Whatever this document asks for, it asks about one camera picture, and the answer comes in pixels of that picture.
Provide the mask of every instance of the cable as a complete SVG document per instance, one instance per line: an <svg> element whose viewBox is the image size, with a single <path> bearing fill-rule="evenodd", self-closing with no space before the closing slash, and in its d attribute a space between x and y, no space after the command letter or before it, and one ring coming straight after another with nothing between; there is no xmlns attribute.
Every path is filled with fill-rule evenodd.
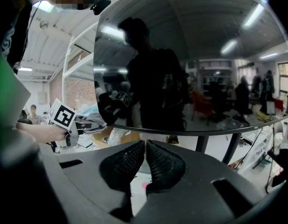
<svg viewBox="0 0 288 224"><path fill-rule="evenodd" d="M273 148L272 148L272 151L274 153L274 124L273 124ZM273 162L274 162L274 159L271 160L271 166L270 166L270 171L268 174L268 180L267 180L266 185L265 185L265 191L267 194L268 194L267 188L268 188L268 184L269 184L269 179L270 179L271 171L273 170Z"/></svg>
<svg viewBox="0 0 288 224"><path fill-rule="evenodd" d="M246 158L246 156L248 155L248 153L251 151L252 147L254 146L254 144L256 143L257 138L259 137L260 133L262 132L263 128L261 128L261 131L259 132L259 134L257 135L255 141L253 142L251 148L249 149L249 151L245 154L245 156L242 158L242 160L239 162L239 164L236 165L236 167L234 168L234 170L242 163L242 161Z"/></svg>
<svg viewBox="0 0 288 224"><path fill-rule="evenodd" d="M27 48L27 46L28 46L28 31L30 30L30 27L31 27L32 21L33 21L35 15L36 15L36 12L38 11L38 8L39 8L41 2L42 2L42 1L39 2L39 4L38 4L36 10L34 11L34 13L33 13L33 15L32 15L32 18L31 18L30 24L28 25L28 29L27 29L27 32L26 32L26 37L25 37L24 47L23 47L23 51L22 51L22 55L21 55L21 59L20 59L20 61L23 59L24 52L26 51L26 48Z"/></svg>

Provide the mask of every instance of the white ceiling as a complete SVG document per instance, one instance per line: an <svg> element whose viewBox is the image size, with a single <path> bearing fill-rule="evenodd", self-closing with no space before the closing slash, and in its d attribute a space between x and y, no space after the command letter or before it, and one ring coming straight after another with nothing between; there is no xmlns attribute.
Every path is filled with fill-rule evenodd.
<svg viewBox="0 0 288 224"><path fill-rule="evenodd" d="M251 57L285 42L267 10L243 29L256 6L254 0L120 0L100 17L94 63L111 69L125 67L132 59L132 48L100 32L127 17L141 18L151 31L152 45L173 50L179 60ZM238 46L222 56L222 47L234 38Z"/></svg>
<svg viewBox="0 0 288 224"><path fill-rule="evenodd" d="M36 8L32 8L30 17ZM28 46L21 63L22 67L32 68L32 72L19 72L23 81L48 82L58 67L63 64L72 36L77 36L90 25L97 22L99 16L94 16L91 10L63 10L54 8L51 13L37 10L28 33ZM48 28L41 29L40 22L47 21ZM81 39L77 45L89 52L94 49L95 33ZM80 49L74 48L71 57Z"/></svg>
<svg viewBox="0 0 288 224"><path fill-rule="evenodd" d="M237 37L239 46L228 58L250 57L284 42L271 15L264 11L251 29L241 28L256 5L254 0L112 0L102 13L101 24L117 25L131 16L139 17L151 30L151 43L174 50L180 60L218 58L222 46ZM20 74L22 80L49 81L60 70L71 36L77 36L99 20L90 10L38 10L29 31L29 43L22 66L33 68L32 75ZM47 21L48 28L40 29ZM95 31L77 45L93 52ZM109 42L102 36L95 44L96 64L126 66L134 50L122 42ZM81 49L75 47L72 56Z"/></svg>

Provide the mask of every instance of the red chair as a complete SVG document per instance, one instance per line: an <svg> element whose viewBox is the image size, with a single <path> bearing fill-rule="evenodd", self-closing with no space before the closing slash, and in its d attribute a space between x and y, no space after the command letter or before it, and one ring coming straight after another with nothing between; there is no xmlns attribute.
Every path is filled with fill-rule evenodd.
<svg viewBox="0 0 288 224"><path fill-rule="evenodd" d="M213 105L209 99L206 99L200 92L193 91L191 93L193 100L193 115L191 120L194 119L195 112L202 113L207 116L207 125L209 125L209 117L212 115Z"/></svg>

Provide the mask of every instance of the pink object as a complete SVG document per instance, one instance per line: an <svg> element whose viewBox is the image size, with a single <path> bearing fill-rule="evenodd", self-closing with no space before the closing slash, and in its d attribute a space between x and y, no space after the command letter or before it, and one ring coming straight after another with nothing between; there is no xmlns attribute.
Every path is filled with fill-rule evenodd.
<svg viewBox="0 0 288 224"><path fill-rule="evenodd" d="M146 190L146 186L147 186L148 184L149 184L148 182L143 182L143 183L142 183L142 188Z"/></svg>

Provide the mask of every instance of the brick wall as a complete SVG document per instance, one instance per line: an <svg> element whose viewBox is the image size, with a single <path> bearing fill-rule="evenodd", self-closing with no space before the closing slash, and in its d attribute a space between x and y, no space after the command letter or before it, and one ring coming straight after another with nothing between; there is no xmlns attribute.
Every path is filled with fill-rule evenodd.
<svg viewBox="0 0 288 224"><path fill-rule="evenodd" d="M71 61L68 62L68 69L75 65L81 56L81 59L88 55L87 52L81 51ZM50 100L51 104L56 98L62 100L62 73L60 71L55 79L50 83ZM82 105L96 104L95 87L93 81L87 81L72 77L65 80L66 101L71 108L77 109Z"/></svg>

